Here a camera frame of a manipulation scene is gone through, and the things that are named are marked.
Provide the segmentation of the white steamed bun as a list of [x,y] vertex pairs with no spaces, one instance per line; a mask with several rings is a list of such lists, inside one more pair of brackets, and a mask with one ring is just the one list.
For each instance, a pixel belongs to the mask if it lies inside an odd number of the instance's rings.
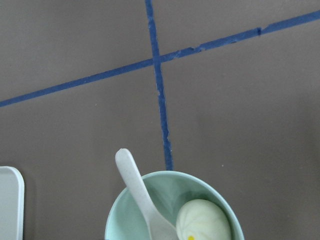
[[185,203],[176,219],[176,232],[180,240],[230,240],[229,221],[216,204],[204,199]]

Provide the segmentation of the white ceramic spoon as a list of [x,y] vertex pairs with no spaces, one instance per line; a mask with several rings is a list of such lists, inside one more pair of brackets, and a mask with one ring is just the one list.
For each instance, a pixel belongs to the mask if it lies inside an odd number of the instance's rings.
[[135,200],[152,240],[177,240],[176,228],[153,203],[131,152],[126,148],[115,154],[115,163],[127,189]]

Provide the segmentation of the light green bowl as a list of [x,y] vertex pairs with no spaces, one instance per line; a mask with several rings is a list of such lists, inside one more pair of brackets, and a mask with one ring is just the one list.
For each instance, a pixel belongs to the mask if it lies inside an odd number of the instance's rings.
[[[188,201],[204,199],[218,205],[230,223],[234,240],[243,240],[241,225],[226,200],[209,184],[187,173],[156,171],[142,177],[158,211],[173,225],[180,208]],[[148,240],[149,233],[143,215],[128,189],[114,201],[107,217],[106,240]]]

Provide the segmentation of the white rectangular tray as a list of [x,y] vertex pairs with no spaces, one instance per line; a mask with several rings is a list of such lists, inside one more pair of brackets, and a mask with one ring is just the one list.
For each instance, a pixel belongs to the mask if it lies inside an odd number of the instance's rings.
[[24,229],[25,182],[12,166],[0,167],[0,238],[22,240]]

